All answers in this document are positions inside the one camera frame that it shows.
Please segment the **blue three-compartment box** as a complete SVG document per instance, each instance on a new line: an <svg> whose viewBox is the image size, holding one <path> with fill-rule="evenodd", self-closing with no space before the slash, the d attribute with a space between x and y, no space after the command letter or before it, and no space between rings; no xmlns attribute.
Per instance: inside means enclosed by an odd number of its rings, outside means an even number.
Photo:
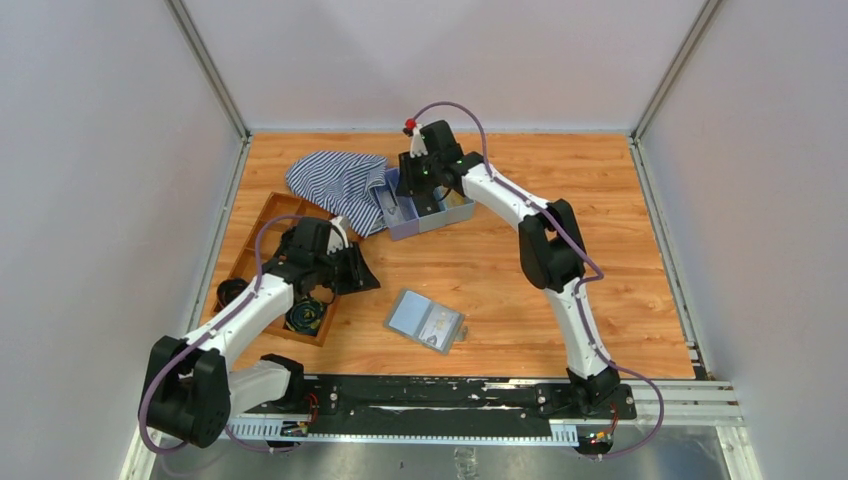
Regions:
<svg viewBox="0 0 848 480"><path fill-rule="evenodd" d="M373 192L382 211L382 220L389 230L393 241L399 241L411 236L426 233L448 225L470 220L475 210L475 202L455 191L447 194L443 187L437 187L431 194L413 197L401 197L395 194L398 181L398 168L389 168L384 174L385 184L376 187ZM383 210L379 201L379 193L391 190L406 215L406 221L393 227L388 227L383 218Z"/></svg>

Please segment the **grey card holder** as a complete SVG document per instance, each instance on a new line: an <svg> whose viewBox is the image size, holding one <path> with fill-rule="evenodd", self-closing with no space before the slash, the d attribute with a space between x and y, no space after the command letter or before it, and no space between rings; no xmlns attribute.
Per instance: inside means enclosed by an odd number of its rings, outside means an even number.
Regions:
<svg viewBox="0 0 848 480"><path fill-rule="evenodd" d="M464 326L465 315L410 289L402 289L384 327L425 348L446 355Z"/></svg>

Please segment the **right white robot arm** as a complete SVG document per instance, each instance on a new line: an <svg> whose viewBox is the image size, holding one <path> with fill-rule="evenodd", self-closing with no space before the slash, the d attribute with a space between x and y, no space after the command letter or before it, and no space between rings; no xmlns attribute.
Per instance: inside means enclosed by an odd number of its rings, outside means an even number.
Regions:
<svg viewBox="0 0 848 480"><path fill-rule="evenodd" d="M554 312L567 354L570 387L564 400L543 397L540 412L573 408L583 415L619 415L625 402L619 371L600 339L584 283L586 252L576 217L565 200L549 202L500 175L478 152L466 153L449 124L406 121L410 148L399 156L400 196L421 196L437 187L480 203L518 235L522 272L541 290Z"/></svg>

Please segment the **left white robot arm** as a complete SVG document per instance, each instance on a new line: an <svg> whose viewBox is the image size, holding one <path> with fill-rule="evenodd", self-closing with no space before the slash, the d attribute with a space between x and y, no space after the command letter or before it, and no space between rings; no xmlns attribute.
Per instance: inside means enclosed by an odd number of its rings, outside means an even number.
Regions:
<svg viewBox="0 0 848 480"><path fill-rule="evenodd" d="M151 348L138 409L143 444L160 455L188 445L206 448L228 433L230 420L262 403L316 414L302 364L277 354L236 370L235 361L272 322L317 287L337 296L380 286L349 239L350 222L289 215L293 221L268 259L254 254L256 274L212 320Z"/></svg>

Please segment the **silver card in box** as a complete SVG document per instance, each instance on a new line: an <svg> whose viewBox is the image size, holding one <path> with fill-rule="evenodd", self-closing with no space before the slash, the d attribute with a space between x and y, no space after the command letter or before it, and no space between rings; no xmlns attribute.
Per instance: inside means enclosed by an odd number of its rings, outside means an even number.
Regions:
<svg viewBox="0 0 848 480"><path fill-rule="evenodd" d="M383 210L384 222L388 227L393 227L406 221L404 209L391 190L381 191L378 197Z"/></svg>

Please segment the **patterned card in holder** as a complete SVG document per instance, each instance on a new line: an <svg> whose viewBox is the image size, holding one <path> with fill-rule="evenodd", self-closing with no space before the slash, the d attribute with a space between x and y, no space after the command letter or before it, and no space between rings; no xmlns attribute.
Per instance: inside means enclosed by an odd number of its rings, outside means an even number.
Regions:
<svg viewBox="0 0 848 480"><path fill-rule="evenodd" d="M429 318L421 331L419 339L427 346L447 352L463 324L462 316L439 316Z"/></svg>

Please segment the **striped blue white cloth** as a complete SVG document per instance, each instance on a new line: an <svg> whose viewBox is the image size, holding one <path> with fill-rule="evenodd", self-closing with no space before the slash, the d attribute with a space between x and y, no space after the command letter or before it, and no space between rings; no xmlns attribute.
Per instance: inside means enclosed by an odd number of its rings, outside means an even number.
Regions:
<svg viewBox="0 0 848 480"><path fill-rule="evenodd" d="M355 233L368 237L386 228L377 193L387 185L387 165L381 155L316 151L297 160L285 181L294 195L347 218Z"/></svg>

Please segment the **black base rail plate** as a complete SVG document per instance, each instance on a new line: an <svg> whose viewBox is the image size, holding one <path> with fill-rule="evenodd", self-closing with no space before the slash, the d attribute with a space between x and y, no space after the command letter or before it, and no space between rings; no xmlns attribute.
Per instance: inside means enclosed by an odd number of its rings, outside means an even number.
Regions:
<svg viewBox="0 0 848 480"><path fill-rule="evenodd" d="M308 432L391 439L541 439L555 421L633 420L631 388L615 387L591 404L566 379L309 375L297 402L251 408Z"/></svg>

